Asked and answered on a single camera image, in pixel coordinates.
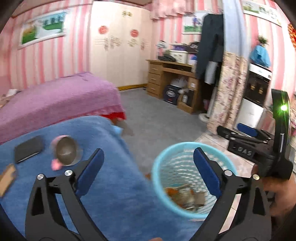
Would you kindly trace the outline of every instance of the framed picture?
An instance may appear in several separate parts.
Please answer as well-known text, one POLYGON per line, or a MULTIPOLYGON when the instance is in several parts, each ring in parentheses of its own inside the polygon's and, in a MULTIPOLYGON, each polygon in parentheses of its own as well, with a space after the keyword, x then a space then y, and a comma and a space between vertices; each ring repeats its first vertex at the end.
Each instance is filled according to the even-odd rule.
POLYGON ((242 1, 244 13, 263 18, 267 21, 281 26, 281 19, 278 11, 272 7, 254 1, 242 1))
POLYGON ((22 25, 19 49, 47 39, 66 35, 64 22, 68 10, 59 10, 32 18, 22 25))
POLYGON ((182 34, 201 34, 203 20, 207 14, 208 11, 196 11, 184 16, 182 34))

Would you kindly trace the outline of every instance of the black coat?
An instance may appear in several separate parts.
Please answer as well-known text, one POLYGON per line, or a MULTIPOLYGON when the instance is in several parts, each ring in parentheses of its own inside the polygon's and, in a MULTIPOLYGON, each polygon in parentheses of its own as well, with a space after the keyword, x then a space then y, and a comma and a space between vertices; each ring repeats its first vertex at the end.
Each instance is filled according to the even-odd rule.
POLYGON ((197 79, 201 79, 209 61, 222 62, 224 51, 223 23, 222 14, 208 14, 204 18, 195 70, 197 79))

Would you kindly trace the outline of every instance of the cream wardrobe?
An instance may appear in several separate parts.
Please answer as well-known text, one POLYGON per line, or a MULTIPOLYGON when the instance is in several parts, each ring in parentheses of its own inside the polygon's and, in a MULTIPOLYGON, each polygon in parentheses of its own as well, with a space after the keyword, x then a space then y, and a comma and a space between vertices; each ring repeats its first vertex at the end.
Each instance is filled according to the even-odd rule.
POLYGON ((90 71, 117 87, 147 83, 151 39, 150 11, 95 1, 90 24, 90 71))

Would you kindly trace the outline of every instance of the silver screw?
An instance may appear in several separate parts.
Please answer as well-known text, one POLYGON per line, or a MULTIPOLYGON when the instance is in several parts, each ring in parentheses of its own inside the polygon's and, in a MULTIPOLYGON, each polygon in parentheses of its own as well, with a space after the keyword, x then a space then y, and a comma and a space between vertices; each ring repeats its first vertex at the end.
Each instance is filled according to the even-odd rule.
POLYGON ((73 171, 72 170, 67 170, 65 171, 65 176, 71 176, 73 174, 73 171))
POLYGON ((253 175, 253 178, 254 178, 255 180, 259 180, 259 179, 260 179, 260 177, 259 177, 257 174, 254 174, 254 175, 253 175))
POLYGON ((41 179, 43 179, 44 178, 44 175, 43 174, 39 174, 38 176, 37 176, 37 179, 38 180, 41 180, 41 179))
POLYGON ((232 171, 230 171, 230 170, 225 170, 225 171, 224 171, 224 174, 225 174, 226 176, 230 177, 230 176, 232 176, 232 171))

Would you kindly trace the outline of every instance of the desk drawer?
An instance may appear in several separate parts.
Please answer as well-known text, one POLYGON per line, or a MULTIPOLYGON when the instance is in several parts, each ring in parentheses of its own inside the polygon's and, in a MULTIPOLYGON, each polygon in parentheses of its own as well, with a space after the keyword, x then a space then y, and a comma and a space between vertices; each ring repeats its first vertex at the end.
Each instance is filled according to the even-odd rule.
POLYGON ((148 74, 148 82, 156 84, 156 85, 160 85, 160 75, 149 73, 148 74))
POLYGON ((149 72, 153 74, 161 74, 162 65, 160 64, 150 64, 149 65, 149 72))
POLYGON ((153 93, 153 94, 158 95, 158 94, 159 94, 159 88, 160 88, 159 85, 152 84, 152 83, 150 83, 150 82, 148 82, 148 84, 147 84, 147 91, 148 91, 148 92, 151 92, 151 93, 153 93))

